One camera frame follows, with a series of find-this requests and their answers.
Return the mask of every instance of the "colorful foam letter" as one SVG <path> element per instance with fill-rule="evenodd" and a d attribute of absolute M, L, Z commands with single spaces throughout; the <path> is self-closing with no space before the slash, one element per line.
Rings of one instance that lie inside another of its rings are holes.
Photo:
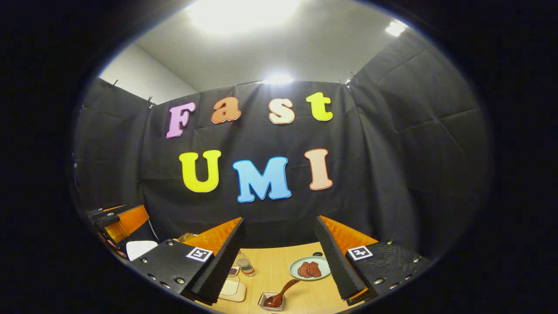
<path fill-rule="evenodd" d="M 196 110 L 196 104 L 193 102 L 183 104 L 182 106 L 176 106 L 169 110 L 171 113 L 171 122 L 169 122 L 169 131 L 166 135 L 167 139 L 182 135 L 180 125 L 186 126 L 188 123 L 188 111 L 192 112 L 194 110 Z"/>
<path fill-rule="evenodd" d="M 275 98 L 270 101 L 270 120 L 274 124 L 288 124 L 295 120 L 295 112 L 291 110 L 292 102 L 287 98 Z"/>
<path fill-rule="evenodd" d="M 325 104 L 331 103 L 331 99 L 328 97 L 324 97 L 324 94 L 321 92 L 317 92 L 306 97 L 306 101 L 310 102 L 312 106 L 312 115 L 316 120 L 319 121 L 328 121 L 333 118 L 332 112 L 325 111 Z"/>
<path fill-rule="evenodd" d="M 311 190 L 323 190 L 331 187 L 333 181 L 328 178 L 328 169 L 325 166 L 325 156 L 328 154 L 327 149 L 312 149 L 304 153 L 304 157 L 310 161 L 310 169 L 312 170 Z"/>
<path fill-rule="evenodd" d="M 217 158 L 221 156 L 218 150 L 208 150 L 204 152 L 203 157 L 208 161 L 208 179 L 205 182 L 199 182 L 196 177 L 196 160 L 197 153 L 183 153 L 178 156 L 182 162 L 182 179 L 184 185 L 194 192 L 213 191 L 219 184 L 219 168 L 217 167 Z"/>
<path fill-rule="evenodd" d="M 255 196 L 250 193 L 250 187 L 260 199 L 266 197 L 267 188 L 271 185 L 270 199 L 287 198 L 291 191 L 287 189 L 285 178 L 285 165 L 288 160 L 285 157 L 273 157 L 268 160 L 266 170 L 261 175 L 250 160 L 239 160 L 233 164 L 238 172 L 240 184 L 240 196 L 237 200 L 241 203 L 254 201 Z"/>
<path fill-rule="evenodd" d="M 238 99 L 227 97 L 219 100 L 213 106 L 215 112 L 211 115 L 211 121 L 215 124 L 225 121 L 234 121 L 240 117 L 241 111 L 238 110 Z"/>

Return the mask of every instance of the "green plate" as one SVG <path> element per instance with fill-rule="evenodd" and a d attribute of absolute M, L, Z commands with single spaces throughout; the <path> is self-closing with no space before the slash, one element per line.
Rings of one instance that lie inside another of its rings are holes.
<path fill-rule="evenodd" d="M 318 264 L 318 267 L 320 268 L 321 276 L 310 277 L 310 278 L 304 278 L 302 276 L 299 276 L 299 268 L 300 266 L 302 266 L 302 264 L 305 261 L 308 263 L 312 263 L 313 261 L 315 261 Z M 326 260 L 322 256 L 308 256 L 307 258 L 301 258 L 299 260 L 296 260 L 291 264 L 291 267 L 289 267 L 289 272 L 291 272 L 291 275 L 293 277 L 300 280 L 318 280 L 331 274 L 331 270 L 329 270 L 328 260 Z"/>

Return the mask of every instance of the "meat slice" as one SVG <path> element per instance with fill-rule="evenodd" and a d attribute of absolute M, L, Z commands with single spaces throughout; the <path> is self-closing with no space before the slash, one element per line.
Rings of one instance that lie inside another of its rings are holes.
<path fill-rule="evenodd" d="M 310 265 L 308 266 L 308 269 L 306 271 L 308 272 L 308 275 L 310 275 L 312 277 L 320 277 L 321 276 L 320 268 L 318 267 L 318 264 L 315 261 L 310 263 Z"/>
<path fill-rule="evenodd" d="M 312 277 L 312 275 L 309 275 L 308 272 L 306 271 L 308 269 L 308 266 L 310 266 L 310 263 L 308 263 L 307 261 L 305 261 L 302 266 L 299 267 L 299 276 L 302 276 L 304 278 L 310 278 Z"/>

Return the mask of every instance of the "blue letter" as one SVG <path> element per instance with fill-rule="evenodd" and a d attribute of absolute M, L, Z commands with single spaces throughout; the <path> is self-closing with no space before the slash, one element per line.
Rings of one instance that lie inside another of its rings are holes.
<path fill-rule="evenodd" d="M 254 201 L 256 198 L 250 193 L 250 187 L 260 199 L 264 199 L 270 185 L 270 199 L 291 196 L 291 191 L 287 189 L 287 180 L 285 179 L 285 165 L 287 163 L 288 160 L 285 157 L 273 157 L 267 162 L 266 170 L 261 175 L 250 160 L 235 162 L 233 168 L 238 172 L 240 184 L 240 196 L 237 200 L 241 203 Z"/>

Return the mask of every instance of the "black curtain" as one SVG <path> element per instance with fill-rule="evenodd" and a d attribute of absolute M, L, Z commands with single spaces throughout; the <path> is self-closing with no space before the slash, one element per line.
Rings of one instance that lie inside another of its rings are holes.
<path fill-rule="evenodd" d="M 349 85 L 371 156 L 379 238 L 440 257 L 492 180 L 487 124 L 472 87 L 410 30 Z"/>
<path fill-rule="evenodd" d="M 329 121 L 312 116 L 306 97 L 331 99 Z M 213 105 L 236 97 L 242 114 L 214 124 Z M 288 98 L 296 118 L 273 124 L 268 104 Z M 179 137 L 167 139 L 169 109 L 196 109 Z M 79 115 L 74 158 L 84 208 L 144 203 L 159 238 L 200 233 L 246 219 L 247 248 L 316 241 L 312 220 L 324 215 L 379 240 L 393 239 L 435 259 L 465 230 L 490 181 L 482 111 L 471 88 L 442 54 L 404 32 L 347 84 L 241 84 L 148 108 L 147 101 L 98 79 Z M 312 191 L 304 153 L 329 151 L 332 187 Z M 182 181 L 182 153 L 219 150 L 219 185 L 195 193 Z M 250 160 L 263 173 L 272 157 L 288 158 L 292 196 L 240 203 L 232 164 Z"/>
<path fill-rule="evenodd" d="M 322 92 L 331 99 L 326 110 L 329 121 L 312 116 L 306 97 Z M 235 121 L 214 124 L 213 105 L 225 98 L 239 100 L 241 116 Z M 295 120 L 273 124 L 269 102 L 288 98 Z M 179 137 L 167 139 L 169 108 L 196 103 Z M 311 149 L 329 151 L 326 164 L 333 186 L 312 191 L 310 163 L 304 153 Z M 196 175 L 206 180 L 207 150 L 219 150 L 219 185 L 208 193 L 195 193 L 182 181 L 179 155 L 199 154 Z M 239 179 L 232 164 L 250 160 L 263 173 L 268 160 L 288 159 L 286 181 L 291 197 L 240 203 Z M 364 150 L 363 131 L 357 108 L 346 86 L 337 83 L 293 82 L 285 85 L 242 84 L 201 92 L 156 106 L 150 113 L 143 139 L 139 178 L 150 210 L 153 227 L 160 237 L 199 233 L 242 216 L 246 220 L 244 247 L 264 248 L 317 241 L 314 217 L 325 215 L 366 234 L 373 234 L 369 192 L 369 162 Z"/>
<path fill-rule="evenodd" d="M 74 132 L 74 184 L 80 210 L 143 204 L 137 169 L 146 100 L 100 78 L 79 108 Z"/>

